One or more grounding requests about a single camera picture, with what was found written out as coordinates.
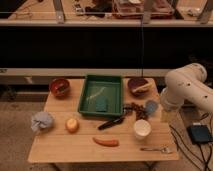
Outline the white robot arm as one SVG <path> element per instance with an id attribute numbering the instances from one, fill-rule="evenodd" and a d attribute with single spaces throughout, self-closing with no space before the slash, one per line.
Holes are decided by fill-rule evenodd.
<path id="1" fill-rule="evenodd" d="M 213 89 L 204 84 L 206 79 L 207 71 L 199 63 L 170 70 L 165 75 L 166 87 L 160 93 L 161 121 L 169 122 L 171 114 L 178 111 L 185 100 L 213 114 Z"/>

